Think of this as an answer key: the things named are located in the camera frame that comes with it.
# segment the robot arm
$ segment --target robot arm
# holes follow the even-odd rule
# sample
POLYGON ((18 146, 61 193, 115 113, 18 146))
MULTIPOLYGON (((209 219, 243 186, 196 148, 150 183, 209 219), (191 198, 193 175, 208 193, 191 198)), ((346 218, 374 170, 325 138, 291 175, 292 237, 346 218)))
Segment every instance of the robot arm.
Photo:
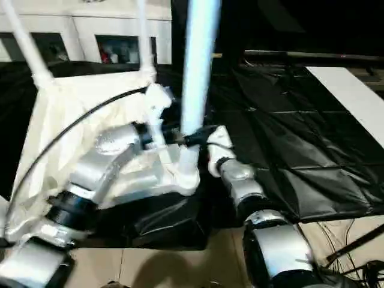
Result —
POLYGON ((0 265, 5 287, 62 287, 73 266, 69 250, 93 228, 98 205, 120 168, 142 150, 132 124, 104 131, 75 166, 52 205, 0 265))
POLYGON ((329 287, 316 274, 311 248, 266 196, 250 165, 242 164, 225 127, 209 138, 209 171, 220 177, 244 222, 243 249, 248 277, 255 287, 329 287))

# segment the white pole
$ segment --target white pole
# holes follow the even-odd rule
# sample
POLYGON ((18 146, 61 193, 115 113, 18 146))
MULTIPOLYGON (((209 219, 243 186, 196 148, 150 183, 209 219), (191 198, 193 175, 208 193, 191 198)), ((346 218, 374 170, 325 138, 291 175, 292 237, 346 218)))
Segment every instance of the white pole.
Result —
POLYGON ((137 0, 139 8, 139 55, 140 55, 140 70, 144 73, 149 73, 151 78, 155 76, 155 68, 153 66, 153 55, 151 49, 151 38, 148 36, 147 21, 146 21, 146 0, 137 0))
MULTIPOLYGON (((193 134, 203 125, 220 4, 220 0, 190 0, 188 6, 181 119, 184 135, 193 134)), ((182 149, 181 173, 195 174, 198 158, 198 146, 182 149)))
POLYGON ((32 71, 32 77, 36 87, 42 88, 48 85, 48 83, 51 83, 53 80, 52 74, 47 69, 31 35, 23 27, 19 15, 17 15, 13 7, 12 1, 1 0, 1 3, 11 23, 17 43, 32 71))

